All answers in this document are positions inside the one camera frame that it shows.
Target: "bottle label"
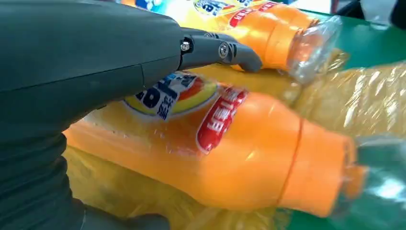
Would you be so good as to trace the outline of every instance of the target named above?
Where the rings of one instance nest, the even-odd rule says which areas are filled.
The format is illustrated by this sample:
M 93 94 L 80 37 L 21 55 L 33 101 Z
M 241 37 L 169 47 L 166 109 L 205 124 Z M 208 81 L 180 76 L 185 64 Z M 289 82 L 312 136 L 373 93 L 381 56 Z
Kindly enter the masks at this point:
M 245 101 L 248 92 L 236 88 L 227 88 L 206 114 L 196 135 L 200 151 L 207 154 L 220 143 L 228 130 L 237 108 Z
M 245 8 L 238 11 L 236 14 L 231 17 L 230 22 L 228 23 L 231 27 L 236 27 L 248 14 L 256 10 Z
M 199 13 L 213 17 L 228 14 L 239 9 L 236 5 L 214 0 L 195 0 L 193 4 Z
M 189 113 L 208 103 L 215 97 L 217 87 L 196 74 L 176 72 L 124 102 L 140 115 L 167 121 L 172 115 Z
M 263 5 L 258 9 L 258 11 L 264 12 L 264 11 L 267 11 L 268 9 L 270 9 L 270 8 L 276 6 L 276 5 L 278 5 L 277 2 L 269 1 L 269 2 L 267 2 L 267 3 L 265 3 L 265 4 L 263 4 Z

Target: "metal bolt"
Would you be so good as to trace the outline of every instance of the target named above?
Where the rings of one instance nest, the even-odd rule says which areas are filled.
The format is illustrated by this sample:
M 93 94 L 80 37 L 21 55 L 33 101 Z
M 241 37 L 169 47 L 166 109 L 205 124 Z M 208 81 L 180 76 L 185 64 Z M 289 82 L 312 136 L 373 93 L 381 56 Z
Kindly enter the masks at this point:
M 190 49 L 190 43 L 189 42 L 183 42 L 182 45 L 180 46 L 181 51 L 188 51 Z
M 220 44 L 219 48 L 218 48 L 218 54 L 221 58 L 226 58 L 227 54 L 228 54 L 228 45 L 223 42 Z

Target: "orange plastic bottle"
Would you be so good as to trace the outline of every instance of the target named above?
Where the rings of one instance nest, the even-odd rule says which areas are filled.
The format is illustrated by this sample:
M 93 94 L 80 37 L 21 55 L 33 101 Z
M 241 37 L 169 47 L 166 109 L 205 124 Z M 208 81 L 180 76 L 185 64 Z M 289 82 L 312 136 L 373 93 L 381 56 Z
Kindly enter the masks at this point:
M 126 0 L 174 18 L 181 26 L 224 33 L 251 47 L 261 58 L 264 69 L 282 69 L 301 83 L 313 79 L 333 48 L 339 18 L 305 30 L 318 20 L 304 17 L 298 9 L 262 1 L 244 8 L 215 0 L 158 1 Z
M 340 194 L 352 199 L 362 190 L 350 138 L 299 118 L 269 96 L 193 74 L 173 74 L 94 111 L 65 135 L 70 146 L 212 207 L 280 206 L 325 217 Z

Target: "plastic film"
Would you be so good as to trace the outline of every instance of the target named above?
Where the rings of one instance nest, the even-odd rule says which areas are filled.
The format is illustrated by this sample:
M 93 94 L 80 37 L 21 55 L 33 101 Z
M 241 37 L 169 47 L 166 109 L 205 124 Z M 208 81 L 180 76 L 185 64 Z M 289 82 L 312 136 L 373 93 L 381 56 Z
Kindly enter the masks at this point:
M 328 74 L 305 88 L 294 109 L 329 130 L 356 137 L 404 137 L 406 65 Z

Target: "green table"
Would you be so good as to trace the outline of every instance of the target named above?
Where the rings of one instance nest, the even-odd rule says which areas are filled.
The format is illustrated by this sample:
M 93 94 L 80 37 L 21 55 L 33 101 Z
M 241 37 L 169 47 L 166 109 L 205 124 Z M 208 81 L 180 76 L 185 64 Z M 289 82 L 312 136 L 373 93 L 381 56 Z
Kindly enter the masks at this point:
M 331 17 L 328 14 L 308 13 L 321 20 Z M 374 24 L 354 18 L 342 17 L 342 21 L 343 30 L 336 47 L 350 54 L 346 69 L 372 67 L 406 59 L 405 31 L 394 27 L 379 30 L 374 28 Z M 288 230 L 336 229 L 329 225 L 326 219 L 294 212 Z

